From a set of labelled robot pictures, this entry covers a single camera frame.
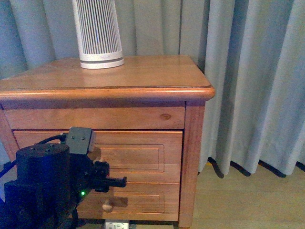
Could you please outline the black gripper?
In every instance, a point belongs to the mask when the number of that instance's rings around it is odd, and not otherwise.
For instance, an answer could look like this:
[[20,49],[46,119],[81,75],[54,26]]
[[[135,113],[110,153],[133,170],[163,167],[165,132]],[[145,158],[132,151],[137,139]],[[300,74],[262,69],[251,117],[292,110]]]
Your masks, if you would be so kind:
[[109,177],[108,162],[93,162],[87,155],[70,154],[71,197],[79,205],[91,190],[107,193],[110,187],[126,187],[127,177]]

